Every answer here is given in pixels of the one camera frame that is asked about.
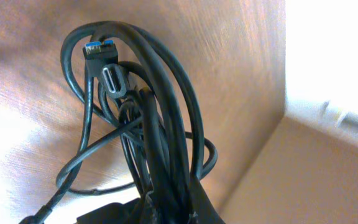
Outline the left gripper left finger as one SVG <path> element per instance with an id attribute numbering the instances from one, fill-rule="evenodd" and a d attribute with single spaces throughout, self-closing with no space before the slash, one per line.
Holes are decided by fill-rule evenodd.
<path id="1" fill-rule="evenodd" d="M 156 224 L 157 223 L 157 209 L 154 207 L 152 194 L 154 188 L 148 186 L 145 193 L 140 198 L 140 201 L 135 206 L 132 212 L 132 223 L 135 224 Z"/>

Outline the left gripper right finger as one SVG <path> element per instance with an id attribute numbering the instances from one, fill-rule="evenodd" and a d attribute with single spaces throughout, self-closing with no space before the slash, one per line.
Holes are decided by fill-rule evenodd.
<path id="1" fill-rule="evenodd" d="M 217 211 L 215 211 L 200 181 L 195 176 L 190 177 L 190 198 L 193 210 L 196 213 L 197 223 L 225 224 Z"/>

